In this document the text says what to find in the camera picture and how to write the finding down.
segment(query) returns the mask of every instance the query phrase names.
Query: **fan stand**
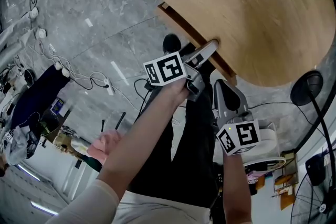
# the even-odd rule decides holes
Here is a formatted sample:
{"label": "fan stand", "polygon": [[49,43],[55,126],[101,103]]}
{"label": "fan stand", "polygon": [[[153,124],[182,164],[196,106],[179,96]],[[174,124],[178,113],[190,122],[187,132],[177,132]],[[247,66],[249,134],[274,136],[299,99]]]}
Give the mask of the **fan stand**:
{"label": "fan stand", "polygon": [[326,123],[324,122],[323,115],[319,106],[316,103],[315,98],[319,95],[323,87],[323,77],[320,72],[314,70],[309,71],[308,73],[304,74],[293,86],[290,99],[293,104],[297,106],[302,106],[309,104],[310,102],[313,103],[314,108],[317,112],[318,118],[321,122],[323,132],[325,135],[325,139],[328,145],[328,151],[330,155],[330,162],[331,162],[331,172],[332,172],[332,185],[328,191],[328,195],[325,197],[325,201],[323,201],[324,206],[320,208],[320,212],[327,213],[329,209],[329,205],[332,205],[335,198],[335,181],[336,181],[336,169],[335,165],[335,156],[333,154],[332,145],[330,142],[329,132],[327,129]]}

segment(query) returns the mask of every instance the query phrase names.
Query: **electric fan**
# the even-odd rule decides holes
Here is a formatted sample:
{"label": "electric fan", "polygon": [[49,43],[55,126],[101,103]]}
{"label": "electric fan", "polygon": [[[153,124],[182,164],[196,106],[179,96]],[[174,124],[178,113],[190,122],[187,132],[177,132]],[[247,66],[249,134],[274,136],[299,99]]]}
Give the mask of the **electric fan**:
{"label": "electric fan", "polygon": [[315,100],[323,87],[323,77],[314,70],[293,86],[290,98],[295,105],[312,102],[321,122],[328,151],[306,162],[307,174],[298,189],[291,214],[292,224],[336,223],[336,162],[328,129]]}
{"label": "electric fan", "polygon": [[318,155],[324,162],[324,180],[314,186],[308,173],[302,180],[292,208],[291,224],[336,223],[336,193],[331,189],[331,165],[329,153]]}

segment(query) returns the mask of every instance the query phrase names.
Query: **pink cloth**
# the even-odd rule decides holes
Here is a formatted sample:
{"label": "pink cloth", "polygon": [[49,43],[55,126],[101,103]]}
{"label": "pink cloth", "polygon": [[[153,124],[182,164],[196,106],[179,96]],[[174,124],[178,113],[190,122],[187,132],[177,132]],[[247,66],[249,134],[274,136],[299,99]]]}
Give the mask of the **pink cloth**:
{"label": "pink cloth", "polygon": [[116,147],[121,138],[122,136],[117,130],[102,132],[99,138],[89,146],[87,153],[103,165],[110,152]]}

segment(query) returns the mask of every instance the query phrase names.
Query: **forearm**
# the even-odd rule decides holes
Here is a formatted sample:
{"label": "forearm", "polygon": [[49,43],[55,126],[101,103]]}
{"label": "forearm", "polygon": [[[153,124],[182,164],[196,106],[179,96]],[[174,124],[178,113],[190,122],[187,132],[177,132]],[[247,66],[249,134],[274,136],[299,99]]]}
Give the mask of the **forearm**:
{"label": "forearm", "polygon": [[107,158],[98,179],[110,185],[120,199],[152,153],[178,105],[174,96],[163,89]]}
{"label": "forearm", "polygon": [[251,222],[251,196],[242,157],[223,155],[223,205],[226,222]]}

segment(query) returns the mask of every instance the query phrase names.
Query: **power strip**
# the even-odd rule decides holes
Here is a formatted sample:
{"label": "power strip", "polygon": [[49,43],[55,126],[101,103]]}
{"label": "power strip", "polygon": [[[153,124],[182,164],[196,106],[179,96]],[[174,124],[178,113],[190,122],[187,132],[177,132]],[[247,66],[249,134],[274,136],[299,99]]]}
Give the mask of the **power strip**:
{"label": "power strip", "polygon": [[114,95],[114,89],[112,87],[112,83],[109,79],[104,79],[104,83],[105,85],[108,85],[107,92],[109,93],[109,95]]}

